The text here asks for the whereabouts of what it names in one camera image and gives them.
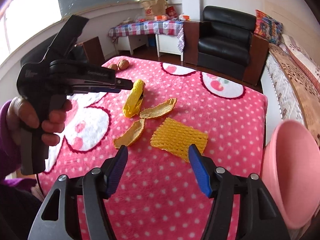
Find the person's left hand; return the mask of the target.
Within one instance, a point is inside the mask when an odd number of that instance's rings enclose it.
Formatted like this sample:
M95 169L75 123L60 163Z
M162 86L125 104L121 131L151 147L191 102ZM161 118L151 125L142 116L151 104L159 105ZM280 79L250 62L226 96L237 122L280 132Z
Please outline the person's left hand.
M72 109L72 103L66 100L61 109L50 112L47 120L40 121L33 106L24 98L18 96L12 99L6 113L9 134L16 145L21 144L21 123L30 128L41 127L44 134L41 140L45 145L55 146L60 142L59 133L65 129L67 112Z

